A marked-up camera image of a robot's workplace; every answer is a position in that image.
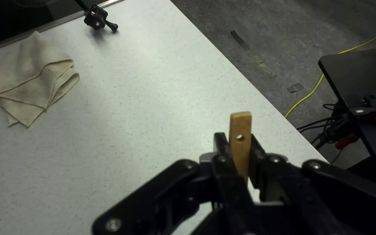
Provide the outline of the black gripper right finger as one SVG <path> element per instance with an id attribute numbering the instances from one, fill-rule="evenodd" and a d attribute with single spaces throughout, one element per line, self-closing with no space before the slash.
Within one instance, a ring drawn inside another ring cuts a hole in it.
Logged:
<path id="1" fill-rule="evenodd" d="M 376 183 L 318 159 L 300 167 L 252 137 L 249 179 L 261 201 L 282 201 L 299 235 L 376 235 Z"/>

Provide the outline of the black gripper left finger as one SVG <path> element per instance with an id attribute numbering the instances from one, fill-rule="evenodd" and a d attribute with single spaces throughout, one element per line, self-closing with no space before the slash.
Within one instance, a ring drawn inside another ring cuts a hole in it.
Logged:
<path id="1" fill-rule="evenodd" d="M 212 159 L 229 149 L 222 132 L 214 135 L 214 150 L 198 162 L 178 159 L 101 213 L 91 225 L 91 235 L 172 235 L 202 204 L 211 212 L 190 230 L 190 235 L 229 235 Z"/>

